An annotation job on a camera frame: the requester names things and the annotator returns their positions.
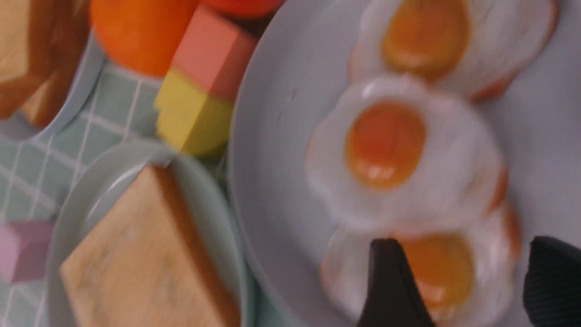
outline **toy bread slice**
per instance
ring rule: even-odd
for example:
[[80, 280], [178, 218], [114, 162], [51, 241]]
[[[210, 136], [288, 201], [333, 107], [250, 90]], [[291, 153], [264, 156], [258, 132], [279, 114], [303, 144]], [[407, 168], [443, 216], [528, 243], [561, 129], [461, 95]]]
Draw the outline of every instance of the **toy bread slice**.
[[0, 0], [0, 118], [8, 118], [52, 72], [55, 0]]
[[55, 70], [50, 78], [23, 105], [24, 117], [34, 126], [47, 127], [59, 113], [68, 94], [84, 48], [89, 28], [77, 23], [87, 21], [88, 13], [78, 0], [56, 0], [56, 23], [52, 34]]
[[238, 327], [170, 170], [146, 166], [60, 267], [79, 327]]

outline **black object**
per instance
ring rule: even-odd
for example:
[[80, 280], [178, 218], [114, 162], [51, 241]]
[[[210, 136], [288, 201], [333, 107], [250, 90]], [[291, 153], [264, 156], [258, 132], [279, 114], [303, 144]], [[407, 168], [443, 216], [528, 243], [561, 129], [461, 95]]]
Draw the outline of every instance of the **black object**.
[[433, 327], [395, 239], [371, 242], [367, 301], [357, 327]]
[[553, 237], [535, 237], [522, 298], [536, 327], [581, 326], [581, 250]]

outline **light green tablecloth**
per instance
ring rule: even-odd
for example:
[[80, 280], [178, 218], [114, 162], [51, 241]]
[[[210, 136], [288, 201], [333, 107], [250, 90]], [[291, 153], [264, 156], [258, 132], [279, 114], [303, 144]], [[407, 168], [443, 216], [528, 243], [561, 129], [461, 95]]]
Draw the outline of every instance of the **light green tablecloth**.
[[[80, 114], [60, 133], [14, 145], [0, 140], [0, 222], [55, 217], [91, 162], [127, 140], [155, 137], [153, 100], [160, 81], [107, 63]], [[210, 171], [218, 162], [207, 163]], [[0, 327], [48, 326], [43, 282], [0, 281]], [[259, 296], [259, 327], [287, 324]]]

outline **table surface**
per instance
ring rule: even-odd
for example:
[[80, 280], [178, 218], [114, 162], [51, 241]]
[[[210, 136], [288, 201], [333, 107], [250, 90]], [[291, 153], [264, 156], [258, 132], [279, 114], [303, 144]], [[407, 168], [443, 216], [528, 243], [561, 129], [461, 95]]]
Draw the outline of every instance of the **table surface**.
[[[60, 133], [20, 145], [0, 140], [0, 222], [56, 218], [69, 190], [101, 153], [156, 137], [153, 100], [160, 85], [107, 63], [79, 115]], [[205, 165], [221, 180], [223, 163]], [[44, 282], [11, 287], [0, 281], [0, 327], [48, 326], [45, 298]], [[289, 326], [263, 294], [259, 303], [257, 326]]]

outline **toy orange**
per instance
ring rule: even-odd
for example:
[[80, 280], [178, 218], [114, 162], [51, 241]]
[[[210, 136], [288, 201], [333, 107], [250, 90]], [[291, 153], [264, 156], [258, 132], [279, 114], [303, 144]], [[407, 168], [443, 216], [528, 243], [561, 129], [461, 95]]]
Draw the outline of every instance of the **toy orange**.
[[285, 0], [202, 0], [202, 3], [228, 16], [259, 18], [280, 7]]
[[91, 20], [112, 61], [164, 76], [200, 0], [92, 0]]

